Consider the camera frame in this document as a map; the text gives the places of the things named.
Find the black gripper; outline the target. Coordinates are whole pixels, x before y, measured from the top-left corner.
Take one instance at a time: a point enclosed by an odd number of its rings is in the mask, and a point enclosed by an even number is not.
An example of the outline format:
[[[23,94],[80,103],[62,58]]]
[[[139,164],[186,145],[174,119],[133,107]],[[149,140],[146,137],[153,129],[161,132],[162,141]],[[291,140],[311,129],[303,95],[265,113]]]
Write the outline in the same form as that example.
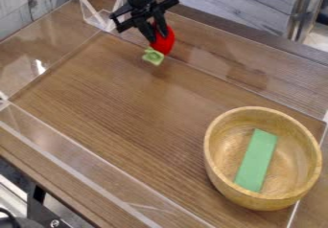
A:
[[[126,0],[109,18],[114,21],[119,33],[130,28],[138,28],[146,39],[154,42],[157,38],[153,23],[162,37],[168,37],[165,11],[178,3],[180,0]]]

